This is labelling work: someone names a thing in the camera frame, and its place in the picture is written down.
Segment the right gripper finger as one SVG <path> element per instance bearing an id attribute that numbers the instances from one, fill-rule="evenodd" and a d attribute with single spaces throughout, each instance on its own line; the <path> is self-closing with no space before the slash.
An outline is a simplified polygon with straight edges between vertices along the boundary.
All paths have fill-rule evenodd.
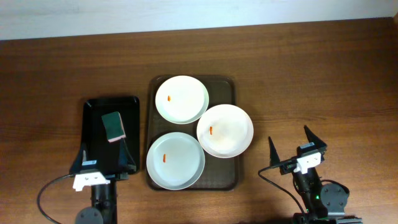
<path id="1" fill-rule="evenodd" d="M 272 138 L 269 136 L 268 137 L 269 141 L 269 148 L 270 148 L 270 166 L 275 166 L 280 163 L 279 155 L 277 153 L 277 150 L 274 146 L 274 143 L 272 141 Z"/>
<path id="2" fill-rule="evenodd" d="M 304 131 L 306 134 L 306 137 L 308 139 L 309 142 L 314 143 L 314 145 L 317 147 L 317 149 L 321 149 L 321 148 L 326 148 L 327 144 L 325 142 L 323 142 L 318 136 L 316 136 L 307 125 L 305 125 L 304 127 Z"/>

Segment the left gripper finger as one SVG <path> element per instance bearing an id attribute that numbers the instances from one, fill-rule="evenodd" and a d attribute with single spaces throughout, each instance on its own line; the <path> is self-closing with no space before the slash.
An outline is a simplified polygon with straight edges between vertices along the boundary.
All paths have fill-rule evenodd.
<path id="1" fill-rule="evenodd" d="M 127 143 L 124 138 L 120 140 L 118 165 L 119 167 L 127 169 L 131 172 L 136 171 L 136 163 L 129 152 Z"/>
<path id="2" fill-rule="evenodd" d="M 69 173 L 79 173 L 81 171 L 83 159 L 85 158 L 85 152 L 86 144 L 82 143 L 80 146 L 80 150 L 78 151 L 78 154 L 69 169 Z"/>

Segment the green and pink sponge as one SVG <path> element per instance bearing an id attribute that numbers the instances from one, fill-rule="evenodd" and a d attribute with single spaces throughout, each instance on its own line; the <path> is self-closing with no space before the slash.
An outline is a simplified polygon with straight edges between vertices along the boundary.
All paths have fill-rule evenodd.
<path id="1" fill-rule="evenodd" d="M 101 119 L 106 131 L 106 138 L 109 142 L 126 138 L 123 121 L 118 111 L 104 114 Z"/>

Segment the pinkish white plate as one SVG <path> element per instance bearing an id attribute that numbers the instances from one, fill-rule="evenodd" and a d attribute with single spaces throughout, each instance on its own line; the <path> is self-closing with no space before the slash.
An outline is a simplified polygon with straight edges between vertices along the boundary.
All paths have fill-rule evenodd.
<path id="1" fill-rule="evenodd" d="M 197 139 L 202 148 L 222 159 L 242 154 L 253 136 L 251 118 L 235 105 L 216 105 L 208 109 L 197 124 Z"/>

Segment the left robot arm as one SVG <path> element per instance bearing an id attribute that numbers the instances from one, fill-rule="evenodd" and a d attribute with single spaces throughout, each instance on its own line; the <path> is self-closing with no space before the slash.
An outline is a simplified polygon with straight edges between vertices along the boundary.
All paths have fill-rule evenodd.
<path id="1" fill-rule="evenodd" d="M 78 212 L 75 224 L 113 224 L 118 222 L 116 182 L 128 180 L 137 172 L 137 165 L 131 156 L 124 138 L 119 140 L 118 165 L 120 173 L 104 175 L 94 166 L 97 160 L 88 160 L 87 145 L 83 143 L 71 165 L 69 174 L 74 177 L 73 189 L 80 192 L 84 187 L 91 188 L 91 206 Z"/>

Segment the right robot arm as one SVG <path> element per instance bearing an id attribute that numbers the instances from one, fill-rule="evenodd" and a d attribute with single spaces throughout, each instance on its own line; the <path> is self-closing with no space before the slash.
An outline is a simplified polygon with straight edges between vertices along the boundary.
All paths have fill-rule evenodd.
<path id="1" fill-rule="evenodd" d="M 307 126 L 304 131 L 308 143 L 297 148 L 296 156 L 284 161 L 280 160 L 272 139 L 268 138 L 270 163 L 268 167 L 259 170 L 259 176 L 292 197 L 288 190 L 265 178 L 262 172 L 279 169 L 281 175 L 292 175 L 294 189 L 304 203 L 298 206 L 300 212 L 293 215 L 292 223 L 362 223 L 362 218 L 345 214 L 349 188 L 334 180 L 322 180 L 318 175 L 316 166 L 324 161 L 327 144 Z"/>

